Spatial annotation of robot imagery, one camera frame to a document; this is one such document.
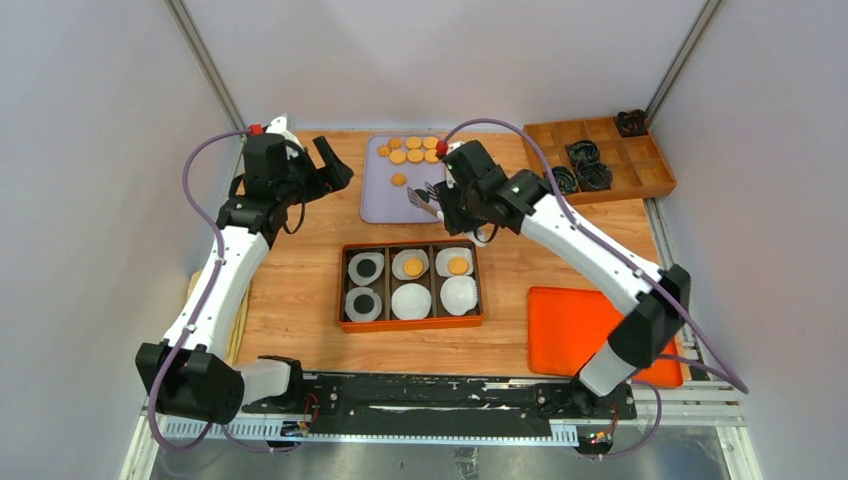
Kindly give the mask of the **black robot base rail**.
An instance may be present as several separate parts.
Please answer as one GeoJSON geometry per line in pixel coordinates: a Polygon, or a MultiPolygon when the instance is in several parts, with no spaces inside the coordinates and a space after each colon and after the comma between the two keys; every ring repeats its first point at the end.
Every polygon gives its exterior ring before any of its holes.
{"type": "Polygon", "coordinates": [[[299,399],[257,400],[251,414],[303,414],[314,434],[395,438],[541,439],[554,421],[609,427],[637,417],[626,384],[604,400],[575,392],[568,378],[413,374],[305,375],[299,399]]]}

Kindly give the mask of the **lavender cookie tray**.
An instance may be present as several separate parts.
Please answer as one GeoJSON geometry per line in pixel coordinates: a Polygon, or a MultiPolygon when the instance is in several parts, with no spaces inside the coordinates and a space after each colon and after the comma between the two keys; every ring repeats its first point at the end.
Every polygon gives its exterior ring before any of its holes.
{"type": "Polygon", "coordinates": [[[408,160],[400,165],[392,164],[388,157],[380,157],[377,149],[387,145],[393,137],[404,140],[401,150],[406,152],[406,139],[418,136],[421,139],[433,136],[424,133],[381,133],[371,136],[366,142],[364,167],[362,173],[362,189],[360,215],[367,223],[372,224],[424,224],[434,223],[436,219],[427,212],[415,208],[408,200],[407,187],[424,189],[425,184],[435,185],[445,179],[445,168],[441,163],[431,164],[424,159],[421,163],[410,163],[408,160]],[[407,177],[404,186],[396,187],[391,184],[391,177],[403,173],[407,177]]]}

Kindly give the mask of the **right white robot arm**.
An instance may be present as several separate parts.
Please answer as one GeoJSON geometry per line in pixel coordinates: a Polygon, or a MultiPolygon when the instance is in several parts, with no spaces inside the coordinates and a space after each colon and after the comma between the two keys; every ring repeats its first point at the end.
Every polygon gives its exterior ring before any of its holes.
{"type": "Polygon", "coordinates": [[[624,248],[572,208],[553,173],[523,169],[512,176],[477,140],[439,146],[445,178],[409,189],[417,209],[451,235],[472,235],[491,224],[545,247],[592,282],[623,316],[601,347],[577,370],[571,403],[596,417],[611,392],[660,357],[687,322],[691,276],[663,269],[624,248]]]}

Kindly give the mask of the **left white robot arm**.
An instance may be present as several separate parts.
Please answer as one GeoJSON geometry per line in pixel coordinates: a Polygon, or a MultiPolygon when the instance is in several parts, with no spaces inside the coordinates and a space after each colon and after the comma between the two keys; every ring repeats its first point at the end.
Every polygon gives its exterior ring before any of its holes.
{"type": "Polygon", "coordinates": [[[216,135],[189,155],[182,172],[186,201],[210,228],[213,244],[180,314],[157,343],[139,347],[135,365],[147,391],[149,419],[158,416],[227,425],[242,408],[267,402],[283,413],[306,400],[299,361],[265,355],[235,366],[225,359],[231,330],[253,277],[280,232],[293,233],[288,210],[320,199],[350,181],[332,170],[339,162],[325,139],[315,144],[328,164],[317,168],[291,131],[287,115],[267,125],[216,135]],[[244,170],[230,184],[225,202],[211,215],[191,192],[194,161],[208,146],[232,136],[243,140],[244,170]]]}

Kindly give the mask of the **metal tongs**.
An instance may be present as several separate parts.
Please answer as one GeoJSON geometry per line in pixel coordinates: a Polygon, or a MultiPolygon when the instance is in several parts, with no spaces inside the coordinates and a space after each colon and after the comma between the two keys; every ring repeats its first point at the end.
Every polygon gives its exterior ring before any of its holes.
{"type": "Polygon", "coordinates": [[[415,208],[427,212],[428,214],[436,218],[439,222],[441,222],[444,229],[451,236],[463,235],[478,247],[484,247],[496,238],[497,233],[499,231],[498,226],[495,226],[492,229],[491,234],[487,238],[483,237],[484,231],[481,227],[477,227],[469,231],[460,232],[457,228],[451,226],[447,217],[445,216],[445,213],[441,210],[441,205],[438,201],[438,197],[433,185],[426,183],[424,189],[413,189],[411,187],[407,187],[406,191],[409,202],[415,208]]]}

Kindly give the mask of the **black sandwich cookie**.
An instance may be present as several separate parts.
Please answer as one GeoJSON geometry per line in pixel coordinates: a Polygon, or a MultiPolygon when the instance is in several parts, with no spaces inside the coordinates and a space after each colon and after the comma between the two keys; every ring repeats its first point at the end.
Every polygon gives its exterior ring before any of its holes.
{"type": "Polygon", "coordinates": [[[353,310],[359,315],[370,314],[375,302],[369,295],[358,295],[353,301],[353,310]]]}
{"type": "Polygon", "coordinates": [[[377,264],[370,258],[360,259],[356,265],[356,273],[362,278],[370,278],[377,272],[377,264]]]}

